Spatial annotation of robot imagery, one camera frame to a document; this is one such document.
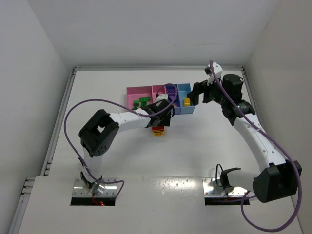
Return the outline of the red green yellow lego stack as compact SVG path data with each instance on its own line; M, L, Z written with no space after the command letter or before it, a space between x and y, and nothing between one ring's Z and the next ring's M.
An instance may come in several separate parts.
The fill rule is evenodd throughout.
M152 127L152 133L154 136L162 136L165 133L165 127L164 126L153 126Z

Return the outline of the yellow rounded lego brick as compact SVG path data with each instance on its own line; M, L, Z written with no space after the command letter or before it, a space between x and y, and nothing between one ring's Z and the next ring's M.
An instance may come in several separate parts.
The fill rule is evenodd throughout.
M184 98L184 107L191 106L191 100L188 97Z

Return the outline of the purple flower lego brick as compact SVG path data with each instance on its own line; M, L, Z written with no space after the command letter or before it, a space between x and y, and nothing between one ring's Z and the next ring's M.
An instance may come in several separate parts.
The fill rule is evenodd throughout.
M175 96L175 95L168 95L168 98L169 98L171 101L175 101L175 100L176 100L176 96Z

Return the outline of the green lego plate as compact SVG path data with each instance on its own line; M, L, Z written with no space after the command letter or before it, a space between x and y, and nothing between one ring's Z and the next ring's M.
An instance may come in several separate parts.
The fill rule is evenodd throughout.
M151 98L149 96L139 98L139 102L149 102L149 101L151 101Z

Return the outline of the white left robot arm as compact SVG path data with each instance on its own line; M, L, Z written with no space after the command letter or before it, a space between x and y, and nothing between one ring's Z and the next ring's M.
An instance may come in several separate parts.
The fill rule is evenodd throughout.
M137 128L169 127L174 113L174 106L166 99L124 113L98 110L78 134L84 153L80 177L86 189L95 193L101 183L109 183L102 178L101 165L103 155L117 133Z

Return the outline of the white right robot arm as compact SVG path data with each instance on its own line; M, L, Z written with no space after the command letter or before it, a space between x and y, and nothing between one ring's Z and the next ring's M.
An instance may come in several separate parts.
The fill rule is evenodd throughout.
M199 104L199 95L203 95L203 103L218 103L224 117L244 138L258 163L258 174L239 167L223 170L220 186L223 189L242 187L253 192L262 203L301 193L301 165L287 159L261 129L254 108L242 98L242 86L240 76L227 74L220 84L213 78L196 82L187 94L193 105Z

